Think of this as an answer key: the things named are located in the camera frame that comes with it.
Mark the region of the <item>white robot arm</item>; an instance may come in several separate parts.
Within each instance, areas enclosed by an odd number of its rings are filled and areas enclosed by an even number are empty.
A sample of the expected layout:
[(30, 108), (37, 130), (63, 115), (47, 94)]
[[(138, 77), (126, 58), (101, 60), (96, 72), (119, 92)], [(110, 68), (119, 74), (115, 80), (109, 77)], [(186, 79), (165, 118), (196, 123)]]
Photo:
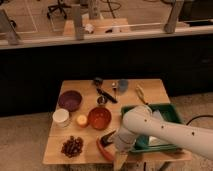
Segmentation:
[(162, 121), (152, 116), (147, 105), (127, 111), (113, 142), (119, 152), (128, 153), (140, 135), (153, 136), (213, 160), (213, 130)]

